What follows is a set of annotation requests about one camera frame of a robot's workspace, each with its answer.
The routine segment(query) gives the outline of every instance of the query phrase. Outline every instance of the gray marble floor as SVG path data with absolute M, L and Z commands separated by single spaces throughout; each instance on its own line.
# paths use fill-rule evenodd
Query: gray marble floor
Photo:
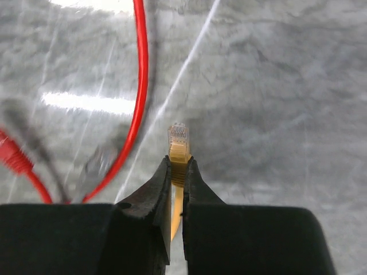
M 309 208 L 339 274 L 367 274 L 367 3 L 222 0 L 163 112 L 213 0 L 147 0 L 150 90 L 138 144 L 94 202 L 133 192 L 190 127 L 228 203 Z M 122 146 L 137 88 L 131 0 L 1 0 L 0 123 L 55 199 L 96 146 Z M 0 203 L 39 202 L 0 167 Z M 168 274 L 186 274 L 182 238 Z

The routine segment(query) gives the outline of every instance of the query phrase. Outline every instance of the white scratch line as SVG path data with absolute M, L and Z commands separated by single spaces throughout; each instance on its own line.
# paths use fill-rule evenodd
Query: white scratch line
M 9 196 L 7 197 L 6 203 L 9 203 L 11 201 L 11 197 L 13 196 L 13 191 L 14 191 L 14 187 L 15 187 L 15 182 L 16 181 L 17 181 L 17 177 L 14 176 L 13 182 L 10 185 Z
M 310 182 L 310 164 L 309 164 L 309 139 L 308 139 L 308 134 L 307 134 L 307 126 L 306 126 L 306 121 L 303 122 L 303 132 L 304 132 L 304 160 L 305 160 L 305 165 L 304 165 L 304 181 L 305 181 L 305 193 L 306 196 L 309 196 L 309 192 L 310 192 L 310 186 L 309 186 L 309 182 Z
M 102 81 L 101 81 L 101 84 L 99 86 L 99 90 L 98 90 L 98 93 L 97 93 L 97 97 L 99 97 L 99 95 L 101 94 L 102 90 L 103 90 L 103 86 L 104 86 L 104 82 L 106 80 L 106 74 L 107 74 L 107 69 L 108 67 L 110 66 L 110 62 L 111 62 L 111 57 L 112 57 L 112 52 L 114 51 L 114 47 L 115 47 L 115 44 L 116 44 L 116 39 L 114 40 L 113 44 L 112 44 L 112 47 L 111 47 L 111 50 L 110 50 L 110 55 L 108 56 L 108 60 L 107 60 L 107 63 L 104 67 L 104 72 L 103 72 L 103 78 L 102 78 Z M 80 151 L 80 146 L 81 146 L 81 143 L 83 142 L 83 139 L 84 139 L 84 135 L 85 135 L 85 132 L 87 131 L 87 127 L 88 127 L 88 124 L 89 122 L 91 121 L 91 117 L 92 117 L 92 114 L 93 112 L 91 111 L 90 114 L 89 114 L 89 117 L 88 117 L 88 121 L 87 123 L 85 124 L 84 126 L 84 129 L 83 129 L 83 132 L 81 133 L 81 137 L 80 137 L 80 142 L 79 142 L 79 146 L 78 146 L 78 149 L 76 150 L 76 153 L 75 153 L 75 156 L 74 156 L 74 159 L 73 159 L 73 162 L 71 163 L 70 167 L 69 167 L 69 170 L 68 170 L 68 173 L 65 177 L 65 180 L 64 180 L 64 185 L 66 184 L 68 178 L 69 178 L 69 174 L 71 172 L 71 170 L 73 169 L 73 166 L 74 166 L 74 163 L 75 163 L 75 160 L 79 154 L 79 151 Z
M 196 38 L 196 41 L 194 43 L 194 46 L 193 48 L 191 49 L 187 59 L 185 60 L 185 62 L 183 63 L 183 66 L 181 67 L 181 69 L 179 70 L 179 73 L 176 77 L 176 80 L 173 82 L 173 85 L 171 87 L 171 90 L 170 92 L 168 93 L 167 95 L 167 98 L 165 100 L 165 102 L 162 104 L 162 106 L 159 108 L 157 114 L 155 115 L 155 118 L 153 120 L 153 122 L 150 124 L 149 128 L 148 128 L 148 131 L 146 132 L 146 134 L 144 135 L 144 138 L 142 140 L 142 142 L 140 143 L 139 147 L 138 147 L 138 151 L 136 152 L 136 155 L 135 155 L 135 158 L 134 158 L 134 161 L 131 165 L 131 168 L 127 174 L 127 177 L 126 177 L 126 180 L 125 182 L 121 185 L 121 188 L 119 189 L 119 192 L 116 196 L 116 199 L 115 199 L 115 203 L 119 201 L 119 198 L 122 196 L 122 194 L 124 193 L 124 190 L 125 190 L 125 187 L 126 187 L 126 184 L 127 182 L 129 181 L 130 177 L 131 177 L 131 174 L 132 174 L 132 171 L 135 167 L 135 164 L 136 164 L 136 161 L 138 160 L 138 157 L 140 155 L 140 152 L 143 148 L 143 144 L 145 143 L 145 141 L 147 140 L 147 138 L 150 136 L 151 132 L 153 131 L 153 128 L 156 124 L 156 122 L 162 117 L 164 111 L 166 110 L 167 108 L 167 105 L 168 105 L 168 102 L 170 100 L 170 98 L 172 97 L 173 93 L 175 92 L 177 86 L 178 86 L 178 83 L 182 77 L 182 75 L 184 74 L 184 72 L 186 71 L 188 65 L 190 64 L 191 60 L 193 59 L 196 51 L 197 51 L 197 48 L 202 40 L 202 38 L 204 37 L 204 34 L 206 33 L 206 31 L 208 30 L 209 28 L 209 25 L 210 25 L 210 22 L 218 8 L 218 5 L 220 3 L 220 0 L 215 0 L 214 3 L 213 3 L 213 6 L 200 30 L 200 33 L 198 35 L 198 37 Z

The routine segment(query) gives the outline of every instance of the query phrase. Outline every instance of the gray cable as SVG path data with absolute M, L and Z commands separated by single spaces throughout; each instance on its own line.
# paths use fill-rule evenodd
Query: gray cable
M 116 160 L 118 149 L 112 143 L 98 146 L 80 173 L 76 195 L 71 203 L 82 203 L 85 196 L 100 184 Z

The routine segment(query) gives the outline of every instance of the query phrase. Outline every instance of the red cable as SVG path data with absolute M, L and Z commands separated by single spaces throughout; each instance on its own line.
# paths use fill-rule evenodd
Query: red cable
M 40 193 L 44 203 L 52 203 L 46 187 L 32 171 L 33 163 L 2 129 L 0 129 L 0 160 L 15 174 L 25 174 Z
M 112 165 L 110 171 L 103 179 L 101 184 L 94 189 L 93 192 L 88 194 L 83 202 L 87 202 L 93 198 L 96 194 L 101 192 L 119 172 L 125 160 L 127 159 L 138 135 L 139 127 L 143 119 L 143 113 L 145 108 L 145 102 L 147 99 L 148 90 L 148 72 L 149 72 L 149 53 L 148 53 L 148 38 L 145 22 L 145 11 L 143 0 L 134 0 L 135 11 L 135 24 L 136 24 L 136 40 L 138 47 L 138 60 L 139 60 L 139 84 L 138 93 L 136 95 L 135 110 L 132 116 L 129 132 L 126 137 L 124 147 L 118 155 L 115 163 Z
M 52 198 L 50 194 L 48 193 L 48 190 L 46 187 L 42 184 L 38 176 L 31 170 L 26 173 L 28 179 L 30 182 L 32 182 L 34 188 L 38 191 L 40 194 L 42 200 L 44 203 L 52 203 Z
M 135 110 L 132 116 L 129 132 L 126 137 L 124 147 L 120 151 L 115 163 L 112 165 L 110 171 L 103 179 L 101 184 L 97 188 L 88 194 L 83 202 L 86 202 L 93 198 L 97 193 L 101 192 L 105 186 L 119 172 L 125 160 L 127 159 L 138 135 L 139 127 L 143 119 L 143 113 L 145 108 L 145 102 L 147 98 L 148 90 L 148 72 L 149 72 L 149 53 L 148 53 L 148 39 L 147 29 L 145 21 L 145 11 L 143 0 L 134 0 L 135 11 L 135 24 L 136 24 L 136 38 L 138 47 L 138 60 L 139 60 L 139 84 L 138 93 L 136 95 Z M 40 179 L 35 173 L 33 173 L 33 164 L 26 157 L 26 155 L 20 150 L 14 141 L 12 141 L 6 134 L 0 129 L 0 159 L 8 166 L 9 169 L 17 174 L 26 174 L 29 180 L 32 182 L 34 188 L 40 193 L 42 200 L 45 203 L 52 203 L 51 196 L 49 195 L 46 187 L 42 184 Z

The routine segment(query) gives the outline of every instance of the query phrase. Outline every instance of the ethernet cable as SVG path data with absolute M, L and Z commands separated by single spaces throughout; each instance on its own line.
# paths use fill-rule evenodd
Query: ethernet cable
M 171 161 L 171 183 L 175 187 L 174 210 L 171 220 L 171 241 L 181 221 L 184 200 L 186 168 L 191 158 L 189 129 L 184 123 L 175 123 L 168 129 L 169 158 Z
M 40 194 L 44 203 L 52 203 L 52 198 L 39 177 L 33 172 L 33 163 L 14 140 L 0 128 L 0 160 L 17 175 L 24 174 Z
M 125 144 L 122 150 L 118 153 L 113 164 L 109 166 L 108 170 L 91 180 L 91 177 L 87 176 L 87 178 L 83 179 L 86 176 L 85 167 L 84 171 L 80 177 L 80 186 L 77 186 L 77 198 L 73 199 L 73 202 L 80 201 L 80 197 L 83 196 L 83 202 L 87 202 L 92 199 L 96 194 L 101 192 L 103 188 L 105 188 L 114 178 L 114 176 L 120 171 L 122 165 L 124 164 L 125 160 L 127 159 L 134 143 L 136 137 L 138 135 L 138 131 L 143 119 L 143 113 L 145 109 L 145 103 L 147 99 L 147 89 L 148 89 L 148 76 L 149 76 L 149 49 L 148 49 L 148 39 L 147 39 L 147 29 L 146 29 L 146 20 L 145 20 L 145 10 L 144 10 L 144 3 L 143 0 L 133 0 L 134 1 L 134 12 L 135 12 L 135 24 L 136 24 L 136 44 L 138 48 L 138 61 L 139 61 L 139 73 L 138 73 L 138 91 L 136 94 L 136 102 L 135 102 L 135 109 L 134 114 L 132 116 L 131 125 L 129 132 L 126 137 Z M 12 147 L 10 149 L 14 149 L 14 153 L 16 158 L 11 159 L 12 163 L 7 163 L 9 159 L 3 159 L 8 157 L 8 141 L 3 144 L 0 144 L 0 157 L 5 162 L 11 170 L 15 171 L 16 173 L 25 173 L 27 174 L 28 178 L 33 183 L 33 186 L 36 190 L 40 193 L 42 200 L 45 203 L 52 203 L 51 197 L 49 195 L 48 190 L 44 186 L 44 184 L 40 181 L 40 179 L 32 172 L 33 165 L 29 162 L 29 159 L 18 149 L 10 144 Z M 26 170 L 18 171 L 17 167 L 24 167 L 26 164 Z
M 89 161 L 84 165 L 76 186 L 76 195 L 71 203 L 82 203 L 83 199 L 100 184 L 106 177 L 116 160 L 118 149 L 112 143 L 97 147 Z

